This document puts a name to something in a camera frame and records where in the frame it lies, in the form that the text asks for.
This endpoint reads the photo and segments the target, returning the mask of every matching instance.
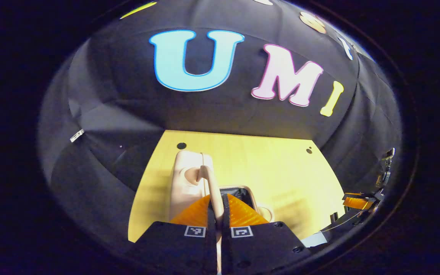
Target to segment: round yellow sticker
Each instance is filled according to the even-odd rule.
[[[320,21],[313,15],[302,11],[300,12],[300,19],[303,23],[307,24],[319,33],[327,33],[327,31],[325,30],[325,25],[322,23],[322,21]]]

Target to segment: black fabric backdrop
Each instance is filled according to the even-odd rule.
[[[365,56],[347,58],[328,24],[328,33],[321,34],[302,23],[300,11],[280,1],[267,6],[251,0],[163,0],[115,20],[79,47],[49,86],[39,127],[44,174],[69,216],[108,248],[123,252],[134,192],[165,129],[312,139],[344,191],[372,191],[380,156],[391,147],[401,154],[391,83]],[[208,31],[243,34],[227,81],[204,92],[162,86],[148,39],[171,29],[197,33],[185,61],[193,74],[211,66]],[[267,43],[289,49],[296,69],[309,60],[323,67],[308,107],[250,95],[264,72]],[[325,117],[319,112],[334,80],[345,90],[333,115]],[[79,129],[86,133],[70,143]]]

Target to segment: letter m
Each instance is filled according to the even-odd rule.
[[[257,99],[273,99],[274,83],[278,82],[278,96],[285,100],[290,94],[290,103],[296,106],[308,106],[310,95],[318,77],[323,73],[320,65],[308,61],[296,73],[290,51],[278,45],[266,44],[264,50],[269,54],[264,76],[260,85],[251,91]]]

